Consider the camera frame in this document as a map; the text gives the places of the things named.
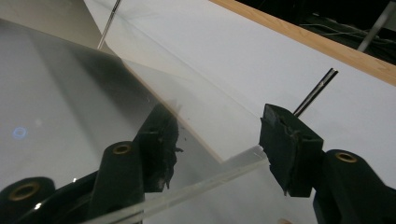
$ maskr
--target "wooden edge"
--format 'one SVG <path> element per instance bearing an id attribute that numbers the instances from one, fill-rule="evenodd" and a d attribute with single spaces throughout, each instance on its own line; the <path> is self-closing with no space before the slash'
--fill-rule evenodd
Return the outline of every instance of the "wooden edge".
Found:
<path id="1" fill-rule="evenodd" d="M 391 63 L 386 63 L 368 54 L 351 49 L 234 0 L 210 1 L 312 49 L 327 54 L 338 61 L 357 68 L 362 72 L 377 77 L 390 85 L 396 86 L 396 66 Z"/>

